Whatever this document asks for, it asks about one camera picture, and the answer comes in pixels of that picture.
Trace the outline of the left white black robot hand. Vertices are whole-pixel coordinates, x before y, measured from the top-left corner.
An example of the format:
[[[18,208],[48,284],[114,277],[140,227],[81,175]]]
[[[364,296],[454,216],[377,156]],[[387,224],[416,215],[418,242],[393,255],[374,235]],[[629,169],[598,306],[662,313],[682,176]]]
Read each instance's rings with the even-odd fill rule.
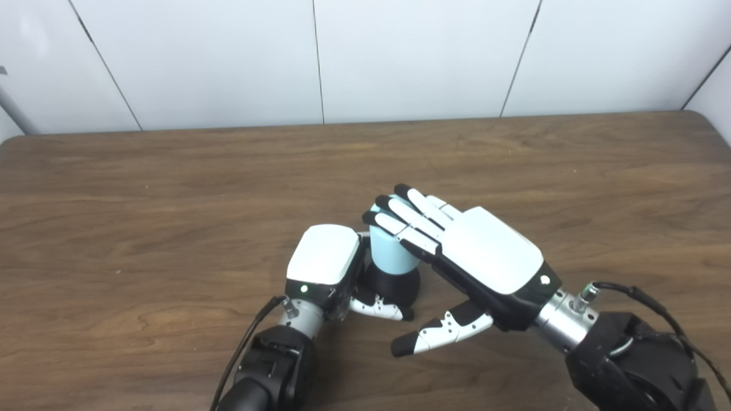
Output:
[[[309,227],[287,266],[285,294],[314,307],[323,321],[351,312],[395,321],[412,321],[420,289],[415,257],[382,229]]]

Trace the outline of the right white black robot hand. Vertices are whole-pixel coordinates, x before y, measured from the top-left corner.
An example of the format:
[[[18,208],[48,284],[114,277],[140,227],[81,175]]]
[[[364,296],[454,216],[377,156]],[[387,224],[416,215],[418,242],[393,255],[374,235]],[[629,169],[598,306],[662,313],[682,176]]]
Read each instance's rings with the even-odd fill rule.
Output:
[[[491,326],[527,331],[562,285],[535,244],[483,207],[461,211],[405,184],[395,185],[393,195],[379,195],[375,206],[363,213],[364,223],[386,232],[467,297],[441,319],[394,339],[394,357],[457,343]]]

